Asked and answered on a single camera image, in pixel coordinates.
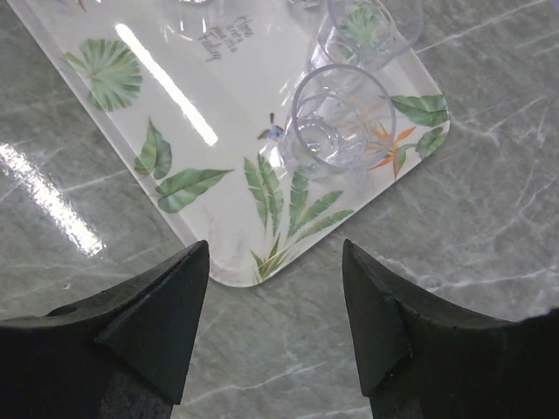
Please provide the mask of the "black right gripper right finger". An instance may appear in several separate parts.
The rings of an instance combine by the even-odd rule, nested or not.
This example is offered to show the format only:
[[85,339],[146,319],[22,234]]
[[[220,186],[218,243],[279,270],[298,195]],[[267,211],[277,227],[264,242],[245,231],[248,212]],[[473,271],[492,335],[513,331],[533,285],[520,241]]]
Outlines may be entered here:
[[346,241],[342,281],[375,418],[555,418],[558,312],[507,321],[455,305]]

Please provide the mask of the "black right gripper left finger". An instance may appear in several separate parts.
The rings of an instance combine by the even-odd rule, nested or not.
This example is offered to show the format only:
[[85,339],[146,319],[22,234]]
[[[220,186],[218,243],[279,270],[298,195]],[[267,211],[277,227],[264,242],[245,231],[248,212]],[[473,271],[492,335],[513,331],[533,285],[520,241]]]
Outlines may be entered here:
[[199,241],[91,297],[3,320],[2,417],[169,417],[183,398],[209,268]]

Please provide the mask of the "clear faceted glass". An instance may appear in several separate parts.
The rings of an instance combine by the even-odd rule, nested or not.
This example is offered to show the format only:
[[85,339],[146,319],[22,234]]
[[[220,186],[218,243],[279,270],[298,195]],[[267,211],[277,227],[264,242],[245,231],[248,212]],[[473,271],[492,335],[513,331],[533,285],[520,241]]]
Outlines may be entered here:
[[312,10],[320,8],[324,3],[323,0],[288,0],[294,7],[302,10]]

